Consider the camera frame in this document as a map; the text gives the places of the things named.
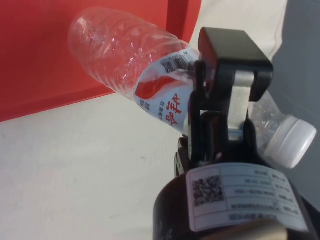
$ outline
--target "bottle label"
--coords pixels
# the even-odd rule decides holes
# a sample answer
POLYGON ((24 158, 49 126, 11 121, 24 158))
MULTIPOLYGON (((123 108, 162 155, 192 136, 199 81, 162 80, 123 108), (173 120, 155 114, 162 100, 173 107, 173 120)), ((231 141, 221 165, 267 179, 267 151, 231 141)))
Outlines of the bottle label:
POLYGON ((199 53, 188 47, 149 65, 137 81, 136 103, 150 115, 182 131, 193 91, 193 81, 186 70, 198 58, 199 53))
POLYGON ((255 219, 275 219, 302 232, 308 227, 286 176, 248 163, 219 163, 186 175, 189 223, 193 232, 255 219))

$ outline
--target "plastic water bottle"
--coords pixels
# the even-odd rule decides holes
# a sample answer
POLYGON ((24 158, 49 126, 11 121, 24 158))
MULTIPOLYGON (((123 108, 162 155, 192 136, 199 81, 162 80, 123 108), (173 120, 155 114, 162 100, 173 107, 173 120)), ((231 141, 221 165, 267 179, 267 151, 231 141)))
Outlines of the plastic water bottle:
POLYGON ((311 124, 281 113, 268 91, 259 102, 249 104, 248 113, 256 128, 260 155, 286 168, 300 162, 317 134, 311 124))
MULTIPOLYGON (((130 13, 88 8, 72 22, 71 54, 108 88, 184 133, 193 81, 186 73, 198 51, 176 36, 130 13)), ((316 130, 280 113, 267 93, 250 105, 259 152, 288 168, 303 157, 316 130)))
POLYGON ((198 51, 130 13, 88 8, 68 34, 71 54, 91 77, 183 131, 193 90, 186 74, 198 51))

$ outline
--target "white floor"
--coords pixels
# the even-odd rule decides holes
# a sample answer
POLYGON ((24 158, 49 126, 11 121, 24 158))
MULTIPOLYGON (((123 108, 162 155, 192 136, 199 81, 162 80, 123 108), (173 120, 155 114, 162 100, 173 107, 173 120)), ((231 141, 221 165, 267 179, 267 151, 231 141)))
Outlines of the white floor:
MULTIPOLYGON (((191 44, 244 29, 272 57, 286 3, 204 0, 191 44)), ((0 123, 0 239, 151 239, 179 137, 117 94, 0 123)))

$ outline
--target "gray wall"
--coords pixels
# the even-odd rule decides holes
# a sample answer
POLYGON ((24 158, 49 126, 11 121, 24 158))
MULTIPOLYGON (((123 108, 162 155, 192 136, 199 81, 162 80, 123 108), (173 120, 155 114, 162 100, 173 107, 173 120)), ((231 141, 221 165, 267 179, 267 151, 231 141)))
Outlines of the gray wall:
POLYGON ((302 162, 287 174, 320 210, 320 0, 289 0, 282 38, 270 92, 284 113, 318 130, 302 162))

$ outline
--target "white bottle cap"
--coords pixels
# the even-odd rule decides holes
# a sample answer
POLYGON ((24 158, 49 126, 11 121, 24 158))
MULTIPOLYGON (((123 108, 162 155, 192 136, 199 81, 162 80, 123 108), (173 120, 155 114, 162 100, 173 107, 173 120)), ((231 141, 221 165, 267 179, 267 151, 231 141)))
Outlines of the white bottle cap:
POLYGON ((305 155, 316 134, 314 126, 289 115, 276 131, 264 155, 293 169, 305 155))

